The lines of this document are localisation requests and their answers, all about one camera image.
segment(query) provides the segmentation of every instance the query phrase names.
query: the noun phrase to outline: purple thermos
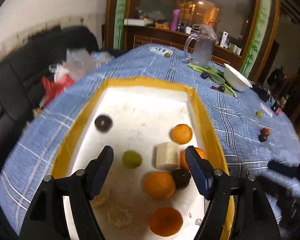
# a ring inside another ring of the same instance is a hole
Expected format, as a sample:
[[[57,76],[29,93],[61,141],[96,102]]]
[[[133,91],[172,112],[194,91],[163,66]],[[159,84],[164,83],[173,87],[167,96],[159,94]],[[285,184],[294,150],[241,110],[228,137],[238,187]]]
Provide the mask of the purple thermos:
[[[180,9],[173,10],[173,20],[170,25],[170,30],[176,31],[178,27]]]

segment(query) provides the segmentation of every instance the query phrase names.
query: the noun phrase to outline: metal screw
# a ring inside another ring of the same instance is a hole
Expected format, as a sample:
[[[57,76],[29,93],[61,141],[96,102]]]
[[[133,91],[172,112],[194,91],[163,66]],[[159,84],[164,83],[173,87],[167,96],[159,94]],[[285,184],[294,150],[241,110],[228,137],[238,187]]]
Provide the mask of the metal screw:
[[[249,174],[248,179],[251,180],[251,181],[254,181],[256,179],[256,177],[252,174]]]
[[[214,174],[216,174],[217,176],[221,176],[223,174],[223,171],[216,169],[216,170],[214,170]]]
[[[51,175],[47,175],[43,178],[44,181],[48,182],[52,179],[52,176]]]
[[[82,175],[84,174],[84,170],[77,170],[77,171],[75,172],[75,174],[76,174],[77,176],[82,176]]]

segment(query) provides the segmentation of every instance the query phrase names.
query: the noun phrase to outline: plastic jug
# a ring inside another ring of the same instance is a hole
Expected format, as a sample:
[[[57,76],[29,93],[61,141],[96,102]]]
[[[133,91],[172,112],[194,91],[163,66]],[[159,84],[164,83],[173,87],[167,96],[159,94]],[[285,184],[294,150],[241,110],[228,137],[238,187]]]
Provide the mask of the plastic jug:
[[[189,44],[195,40],[195,46],[192,54],[188,53]],[[200,67],[208,67],[214,44],[218,40],[213,28],[202,24],[198,34],[191,34],[186,40],[184,52],[187,62]]]

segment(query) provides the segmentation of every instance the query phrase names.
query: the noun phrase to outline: orange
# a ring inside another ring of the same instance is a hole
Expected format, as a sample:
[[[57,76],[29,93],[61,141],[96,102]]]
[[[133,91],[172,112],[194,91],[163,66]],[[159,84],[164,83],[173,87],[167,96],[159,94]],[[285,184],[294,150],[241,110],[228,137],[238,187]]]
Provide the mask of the orange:
[[[183,224],[180,212],[172,207],[158,208],[149,219],[149,226],[158,236],[172,236],[178,233]]]
[[[172,141],[178,144],[186,144],[190,142],[192,138],[192,130],[186,124],[178,124],[171,131],[171,139]]]
[[[206,154],[204,153],[204,151],[202,149],[197,148],[197,147],[195,147],[195,149],[197,150],[197,153],[199,154],[199,156],[202,159],[207,159]],[[186,163],[186,150],[184,150],[180,153],[180,166],[189,171],[189,167]]]
[[[144,191],[154,200],[167,199],[176,190],[176,184],[171,174],[156,171],[148,174],[143,181]]]

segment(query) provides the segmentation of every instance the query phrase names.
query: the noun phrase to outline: blue tablecloth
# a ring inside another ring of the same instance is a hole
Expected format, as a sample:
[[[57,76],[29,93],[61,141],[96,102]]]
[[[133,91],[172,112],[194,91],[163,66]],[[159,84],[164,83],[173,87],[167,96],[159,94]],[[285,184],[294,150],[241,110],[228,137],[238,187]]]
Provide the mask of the blue tablecloth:
[[[91,95],[109,78],[146,76],[195,88],[211,116],[230,173],[238,176],[242,165],[246,165],[249,173],[263,174],[300,195],[297,180],[267,168],[270,160],[289,165],[300,163],[300,143],[287,116],[284,113],[273,117],[264,114],[258,119],[256,111],[261,109],[261,101],[254,91],[238,92],[238,98],[234,98],[212,90],[213,81],[202,79],[200,73],[182,62],[183,51],[167,47],[174,53],[166,58],[153,52],[157,46],[163,47],[155,44],[139,47],[87,74],[54,100],[26,129],[0,175],[0,205],[17,233],[34,193],[50,172],[64,136]],[[258,140],[262,127],[272,130],[265,143]],[[270,198],[270,203],[279,221],[281,213],[275,200]]]

